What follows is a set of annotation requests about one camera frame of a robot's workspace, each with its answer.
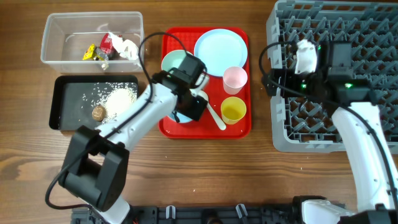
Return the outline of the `light blue bowl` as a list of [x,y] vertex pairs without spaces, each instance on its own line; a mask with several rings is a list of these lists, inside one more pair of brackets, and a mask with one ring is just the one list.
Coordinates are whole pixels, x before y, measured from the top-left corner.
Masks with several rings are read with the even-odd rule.
[[189,117],[187,117],[187,116],[185,116],[185,115],[183,115],[181,113],[178,113],[178,112],[176,112],[175,114],[170,113],[168,115],[168,117],[169,117],[169,119],[171,119],[174,122],[176,122],[175,118],[178,118],[180,124],[189,123],[189,122],[192,121],[191,118],[189,118]]

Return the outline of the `green bowl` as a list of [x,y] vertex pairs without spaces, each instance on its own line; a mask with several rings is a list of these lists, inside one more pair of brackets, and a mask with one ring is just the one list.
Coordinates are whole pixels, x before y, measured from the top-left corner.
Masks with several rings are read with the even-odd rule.
[[163,58],[161,69],[168,72],[171,68],[178,68],[185,57],[186,52],[184,50],[173,50]]

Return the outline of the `light blue plate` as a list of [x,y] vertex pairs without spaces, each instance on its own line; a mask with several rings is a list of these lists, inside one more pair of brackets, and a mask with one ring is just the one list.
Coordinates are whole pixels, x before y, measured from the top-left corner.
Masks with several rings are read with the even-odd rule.
[[222,77],[229,67],[243,68],[248,48],[243,38],[228,29],[213,29],[200,36],[194,46],[194,56],[206,66],[207,73]]

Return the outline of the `white rice pile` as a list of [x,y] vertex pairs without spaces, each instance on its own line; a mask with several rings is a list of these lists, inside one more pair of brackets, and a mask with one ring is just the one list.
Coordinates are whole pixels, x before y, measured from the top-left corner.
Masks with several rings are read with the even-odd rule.
[[[137,100],[138,85],[134,82],[89,83],[88,91],[82,94],[80,109],[88,110],[89,119],[97,123],[107,123],[124,113]],[[106,110],[104,120],[92,118],[93,109],[102,105]]]

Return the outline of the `white napkin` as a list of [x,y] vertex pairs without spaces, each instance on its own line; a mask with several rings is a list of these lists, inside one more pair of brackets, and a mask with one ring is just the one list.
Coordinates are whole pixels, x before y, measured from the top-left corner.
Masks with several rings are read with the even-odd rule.
[[112,32],[108,33],[112,45],[120,57],[128,60],[137,60],[139,58],[138,46],[131,40],[123,39]]

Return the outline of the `brown food scrap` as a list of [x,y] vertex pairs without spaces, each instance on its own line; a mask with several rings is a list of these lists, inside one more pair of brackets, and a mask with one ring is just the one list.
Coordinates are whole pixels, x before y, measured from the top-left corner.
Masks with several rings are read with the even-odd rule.
[[91,115],[95,121],[102,121],[106,115],[106,110],[102,105],[98,105],[93,109]]

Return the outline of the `red silver snack wrapper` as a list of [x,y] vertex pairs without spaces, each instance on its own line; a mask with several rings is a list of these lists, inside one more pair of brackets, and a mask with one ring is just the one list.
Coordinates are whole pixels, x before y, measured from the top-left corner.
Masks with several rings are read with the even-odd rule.
[[108,56],[109,59],[114,57],[116,49],[113,46],[112,38],[109,34],[105,34],[103,36],[99,48]]

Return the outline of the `yellow snack wrapper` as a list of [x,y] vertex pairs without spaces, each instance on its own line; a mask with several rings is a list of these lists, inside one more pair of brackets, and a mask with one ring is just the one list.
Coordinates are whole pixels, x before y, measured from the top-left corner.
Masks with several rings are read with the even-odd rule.
[[91,44],[87,51],[84,53],[83,60],[94,59],[96,57],[96,46]]

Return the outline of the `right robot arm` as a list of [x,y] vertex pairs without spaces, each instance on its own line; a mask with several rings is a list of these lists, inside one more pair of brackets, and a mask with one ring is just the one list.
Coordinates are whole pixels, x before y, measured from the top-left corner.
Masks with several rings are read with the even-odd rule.
[[348,155],[358,211],[323,197],[295,198],[300,223],[397,223],[397,168],[382,130],[376,94],[367,80],[355,79],[349,42],[288,41],[294,69],[262,71],[269,96],[303,97],[321,103]]

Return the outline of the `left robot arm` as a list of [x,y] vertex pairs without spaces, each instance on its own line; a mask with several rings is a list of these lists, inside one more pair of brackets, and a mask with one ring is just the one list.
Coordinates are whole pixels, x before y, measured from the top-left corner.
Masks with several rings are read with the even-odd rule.
[[145,92],[123,114],[96,129],[81,126],[75,131],[55,181],[82,199],[103,223],[129,221],[131,206],[121,197],[129,153],[173,112],[199,121],[208,102],[197,92],[208,80],[205,64],[191,54],[178,68],[154,74]]

